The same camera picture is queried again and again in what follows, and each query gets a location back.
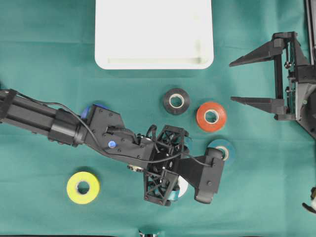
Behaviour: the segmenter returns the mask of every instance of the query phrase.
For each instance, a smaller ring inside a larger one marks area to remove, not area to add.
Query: yellow tape roll
[[[86,182],[89,185],[87,193],[81,194],[78,190],[78,185],[81,182]],[[100,192],[100,182],[91,173],[78,172],[71,176],[67,183],[67,194],[71,201],[77,204],[88,204],[92,202]]]

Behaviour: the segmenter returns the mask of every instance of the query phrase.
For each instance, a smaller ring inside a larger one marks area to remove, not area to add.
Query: cable
[[[184,153],[184,152],[182,152],[182,154],[184,154],[185,156],[190,157],[192,160],[194,160],[194,161],[195,161],[196,163],[198,163],[198,164],[204,165],[204,166],[206,166],[206,167],[212,167],[212,166],[209,165],[209,164],[206,164],[206,163],[203,163],[203,162],[197,160],[194,156],[192,156],[192,155],[190,155],[190,154],[187,154],[187,153]]]
[[[107,154],[108,156],[116,156],[116,157],[122,157],[122,158],[129,158],[131,160],[136,160],[136,161],[141,161],[141,162],[145,162],[145,163],[160,163],[160,162],[164,162],[164,161],[168,161],[170,159],[174,159],[176,157],[178,157],[179,155],[181,155],[181,153],[178,153],[178,154],[175,154],[173,156],[170,156],[170,157],[167,157],[167,158],[164,158],[164,159],[159,159],[159,160],[143,160],[143,159],[139,159],[139,158],[134,158],[134,157],[131,157],[131,156],[126,156],[126,155],[118,155],[118,154],[112,154],[112,153],[109,153],[107,151],[104,151],[102,148],[101,148],[101,145],[98,141],[98,139],[95,137],[95,135],[93,134],[93,132],[91,131],[91,129],[88,127],[88,125],[78,116],[76,115],[75,112],[73,112],[71,109],[69,109],[67,106],[61,104],[61,103],[56,103],[56,102],[44,102],[44,101],[39,101],[39,100],[35,100],[29,96],[26,96],[20,92],[17,92],[18,95],[28,99],[28,100],[31,100],[35,103],[38,103],[38,104],[41,104],[41,105],[54,105],[54,106],[59,106],[63,109],[65,109],[66,111],[68,111],[70,114],[72,114],[86,129],[87,131],[90,133],[90,135],[92,136],[94,142],[96,143],[96,145],[98,146],[98,152],[102,155],[104,154]]]

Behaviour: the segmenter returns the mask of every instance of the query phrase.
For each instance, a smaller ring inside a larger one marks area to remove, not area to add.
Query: tape roll
[[[217,139],[212,141],[208,147],[219,149],[223,152],[223,160],[225,165],[231,165],[236,159],[236,151],[233,145],[224,139]]]
[[[179,98],[181,100],[181,104],[178,106],[173,105],[171,103],[171,100],[173,98]],[[180,88],[174,88],[167,91],[167,93],[164,95],[163,106],[168,113],[172,115],[181,115],[190,106],[190,97],[185,90]]]
[[[179,178],[178,178],[178,185],[180,187],[179,197],[181,197],[188,190],[189,183],[184,178],[179,176]]]
[[[213,113],[214,121],[207,121],[206,114]],[[226,111],[223,106],[214,102],[206,102],[197,110],[197,124],[205,132],[216,132],[224,127],[227,119]]]
[[[86,182],[89,186],[87,192],[81,192],[79,185]],[[91,173],[78,172],[71,176],[67,183],[67,194],[71,201],[77,204],[88,204],[95,200],[100,192],[100,182]]]

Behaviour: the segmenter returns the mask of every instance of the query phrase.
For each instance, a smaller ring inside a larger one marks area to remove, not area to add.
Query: black robotic arm
[[[86,144],[103,156],[127,163],[129,169],[143,172],[144,199],[156,204],[169,206],[177,200],[179,176],[194,187],[199,202],[211,203],[218,192],[222,152],[207,148],[205,155],[191,156],[185,146],[189,134],[183,128],[166,125],[156,136],[157,127],[152,125],[146,135],[136,135],[125,128],[120,114],[101,106],[92,105],[80,117],[62,104],[38,101],[12,89],[0,90],[0,121],[59,144]]]

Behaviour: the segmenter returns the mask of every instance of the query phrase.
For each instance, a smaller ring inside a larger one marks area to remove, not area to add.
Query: teal fabric surface
[[[218,138],[231,141],[237,151],[211,205],[194,201],[189,187],[167,208],[143,201],[143,177],[126,164],[3,124],[0,234],[135,237],[141,229],[162,237],[315,236],[316,216],[301,207],[315,185],[314,140],[295,122],[275,121],[230,100],[274,97],[273,62],[228,67],[275,32],[297,31],[308,55],[304,1],[213,0],[212,5],[215,60],[208,69],[105,71],[94,61],[95,1],[0,0],[3,87],[64,103],[76,113],[103,102],[136,133],[153,123],[159,129],[184,127],[195,156]],[[190,108],[177,117],[161,102],[173,87],[191,97]],[[195,122],[206,101],[222,104],[228,114],[225,128],[213,134]],[[67,197],[66,183],[78,170],[92,171],[101,181],[91,204],[77,205]]]

